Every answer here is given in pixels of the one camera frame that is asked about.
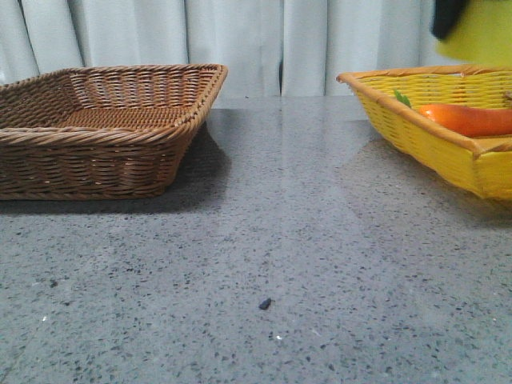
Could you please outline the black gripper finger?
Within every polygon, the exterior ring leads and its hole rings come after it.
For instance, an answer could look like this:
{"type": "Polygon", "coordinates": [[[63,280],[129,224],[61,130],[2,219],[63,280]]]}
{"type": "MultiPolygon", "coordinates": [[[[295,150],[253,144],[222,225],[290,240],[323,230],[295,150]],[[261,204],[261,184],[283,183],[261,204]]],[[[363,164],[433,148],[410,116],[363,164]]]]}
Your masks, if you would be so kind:
{"type": "Polygon", "coordinates": [[[430,32],[436,39],[446,39],[461,18],[467,0],[434,0],[430,32]]]}

